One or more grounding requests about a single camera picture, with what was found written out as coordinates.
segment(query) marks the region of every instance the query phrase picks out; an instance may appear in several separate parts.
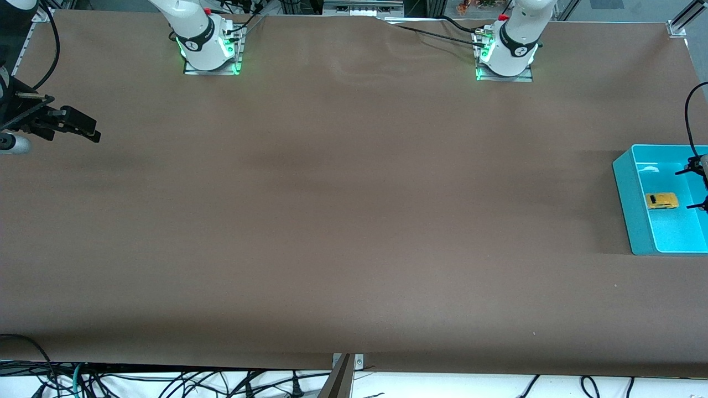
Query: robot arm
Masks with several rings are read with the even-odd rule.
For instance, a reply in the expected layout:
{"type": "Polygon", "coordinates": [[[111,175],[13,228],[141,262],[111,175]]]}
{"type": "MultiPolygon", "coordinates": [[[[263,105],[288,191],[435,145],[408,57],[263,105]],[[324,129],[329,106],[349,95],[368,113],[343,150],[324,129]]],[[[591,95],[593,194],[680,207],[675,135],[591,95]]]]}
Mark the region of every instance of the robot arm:
{"type": "Polygon", "coordinates": [[[149,0],[172,26],[182,55],[196,69],[209,71],[234,57],[227,32],[234,23],[218,15],[207,15],[189,0],[149,0]]]}
{"type": "Polygon", "coordinates": [[[515,0],[511,17],[485,26],[492,32],[480,62],[501,76],[516,76],[533,62],[538,40],[557,0],[515,0]]]}
{"type": "Polygon", "coordinates": [[[15,132],[20,130],[52,141],[56,131],[81,135],[92,142],[101,140],[96,121],[71,106],[49,106],[54,97],[10,76],[0,61],[0,154],[24,154],[30,142],[15,132]]]}

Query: power cable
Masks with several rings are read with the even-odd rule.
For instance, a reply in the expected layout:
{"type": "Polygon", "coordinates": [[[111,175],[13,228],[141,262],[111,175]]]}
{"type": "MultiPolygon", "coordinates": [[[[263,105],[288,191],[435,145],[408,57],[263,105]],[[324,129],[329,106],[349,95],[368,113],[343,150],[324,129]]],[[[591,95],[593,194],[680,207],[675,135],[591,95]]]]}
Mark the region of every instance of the power cable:
{"type": "Polygon", "coordinates": [[[591,376],[582,376],[580,378],[580,387],[583,389],[583,392],[585,395],[588,396],[588,398],[600,398],[600,390],[598,390],[598,385],[595,384],[595,380],[591,376]],[[590,380],[590,383],[593,384],[593,388],[595,389],[595,396],[593,397],[590,395],[590,392],[585,389],[585,380],[590,380]]]}
{"type": "Polygon", "coordinates": [[[446,40],[450,40],[453,42],[460,42],[460,43],[464,43],[464,44],[469,44],[469,45],[473,45],[475,47],[484,47],[484,45],[482,43],[471,42],[468,40],[461,40],[461,39],[457,39],[457,38],[451,38],[450,36],[445,36],[445,35],[438,35],[437,33],[428,32],[426,30],[420,30],[420,29],[416,29],[416,28],[411,28],[409,26],[402,26],[402,25],[396,25],[396,26],[398,26],[401,29],[412,30],[413,32],[422,33],[424,35],[435,36],[437,38],[446,39],[446,40]]]}
{"type": "Polygon", "coordinates": [[[629,385],[627,386],[627,393],[624,398],[629,398],[629,395],[632,393],[632,387],[634,387],[634,376],[629,378],[629,385]]]}
{"type": "Polygon", "coordinates": [[[533,379],[531,379],[531,382],[526,386],[526,390],[524,390],[524,393],[519,395],[518,398],[526,398],[529,395],[529,392],[531,392],[531,389],[533,388],[533,385],[536,384],[536,380],[541,377],[541,375],[535,375],[533,379]]]}
{"type": "Polygon", "coordinates": [[[688,134],[688,143],[691,146],[691,150],[693,151],[693,154],[696,155],[696,157],[700,157],[700,155],[696,150],[696,145],[693,143],[693,133],[691,133],[691,124],[688,120],[688,106],[691,104],[691,98],[693,97],[693,93],[695,93],[696,91],[698,91],[698,89],[706,85],[708,85],[708,81],[699,83],[696,87],[694,87],[688,94],[688,97],[686,97],[686,104],[683,108],[683,118],[686,121],[686,133],[688,134]]]}
{"type": "Polygon", "coordinates": [[[463,32],[474,33],[474,29],[465,28],[464,26],[458,24],[456,20],[450,18],[449,16],[441,15],[441,16],[439,16],[437,19],[444,19],[444,20],[446,20],[447,22],[453,24],[457,29],[460,29],[460,30],[463,31],[463,32]]]}
{"type": "Polygon", "coordinates": [[[251,20],[254,19],[257,15],[258,15],[258,13],[252,13],[251,16],[249,16],[249,19],[247,19],[246,22],[245,22],[243,25],[239,26],[239,27],[236,28],[236,29],[227,30],[227,31],[226,31],[226,34],[227,34],[227,35],[230,35],[230,34],[232,34],[232,33],[238,32],[239,30],[245,28],[246,26],[248,26],[248,24],[251,22],[251,20]]]}
{"type": "Polygon", "coordinates": [[[49,7],[47,6],[46,0],[39,0],[39,6],[44,10],[45,13],[47,13],[47,17],[49,18],[49,22],[52,25],[52,32],[54,33],[54,43],[56,45],[56,52],[54,53],[54,60],[52,61],[52,66],[50,66],[49,70],[47,73],[45,73],[44,77],[39,80],[37,84],[32,86],[32,90],[36,90],[40,88],[47,79],[52,76],[52,73],[54,73],[54,69],[57,68],[57,63],[59,63],[59,51],[60,51],[60,46],[59,46],[59,31],[57,29],[57,24],[54,22],[54,16],[52,16],[51,10],[49,10],[49,7]]]}
{"type": "Polygon", "coordinates": [[[42,357],[45,359],[45,362],[49,366],[49,371],[50,371],[50,373],[52,373],[52,377],[54,378],[54,381],[57,383],[57,385],[59,384],[59,379],[57,378],[57,373],[55,372],[54,366],[52,365],[52,361],[49,359],[49,356],[44,351],[44,348],[42,348],[42,346],[40,346],[37,343],[37,341],[34,341],[27,336],[23,336],[21,334],[13,334],[13,333],[2,333],[2,334],[0,334],[0,338],[24,340],[24,341],[27,341],[28,343],[32,344],[37,349],[37,351],[39,351],[40,354],[42,354],[42,357]]]}

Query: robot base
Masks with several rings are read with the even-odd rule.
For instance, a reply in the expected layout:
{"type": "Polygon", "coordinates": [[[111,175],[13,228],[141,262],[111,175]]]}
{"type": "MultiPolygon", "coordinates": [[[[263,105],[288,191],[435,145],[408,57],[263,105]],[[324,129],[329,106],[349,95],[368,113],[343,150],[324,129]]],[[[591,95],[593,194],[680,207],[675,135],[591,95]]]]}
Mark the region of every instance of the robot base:
{"type": "MultiPolygon", "coordinates": [[[[243,24],[235,23],[235,27],[242,26],[243,24]]],[[[222,66],[212,69],[210,71],[203,71],[193,67],[187,59],[184,60],[184,74],[199,74],[207,76],[234,76],[241,73],[241,64],[244,60],[244,44],[246,43],[246,30],[247,27],[241,28],[241,30],[234,32],[232,38],[235,39],[231,44],[227,45],[227,50],[234,52],[234,56],[227,60],[222,66]]]]}
{"type": "MultiPolygon", "coordinates": [[[[491,25],[484,26],[483,30],[490,30],[491,25]]],[[[472,33],[472,41],[480,42],[485,45],[489,44],[489,37],[485,35],[477,35],[472,33]]],[[[481,57],[484,48],[474,47],[474,63],[476,64],[475,72],[477,80],[492,80],[492,81],[519,81],[523,83],[530,83],[533,81],[533,75],[531,73],[531,66],[527,66],[523,72],[516,76],[501,76],[500,74],[494,73],[486,64],[484,64],[479,58],[481,57]]]]}
{"type": "Polygon", "coordinates": [[[492,81],[520,81],[522,83],[530,83],[533,81],[531,68],[526,67],[521,74],[516,76],[501,76],[494,73],[488,66],[481,63],[478,57],[475,57],[477,80],[492,80],[492,81]]]}

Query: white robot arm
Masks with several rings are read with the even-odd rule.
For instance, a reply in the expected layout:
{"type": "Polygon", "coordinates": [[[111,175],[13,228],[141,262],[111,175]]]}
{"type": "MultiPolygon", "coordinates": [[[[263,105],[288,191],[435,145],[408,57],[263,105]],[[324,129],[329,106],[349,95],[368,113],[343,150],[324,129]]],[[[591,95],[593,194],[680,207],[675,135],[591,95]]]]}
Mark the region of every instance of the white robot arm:
{"type": "Polygon", "coordinates": [[[189,0],[149,1],[167,18],[183,56],[196,69],[213,70],[234,57],[233,47],[226,43],[226,32],[234,27],[232,21],[207,15],[199,4],[189,0]]]}
{"type": "Polygon", "coordinates": [[[553,15],[557,0],[515,0],[511,17],[485,26],[491,30],[489,48],[479,60],[501,76],[516,76],[533,62],[538,40],[553,15]]]}

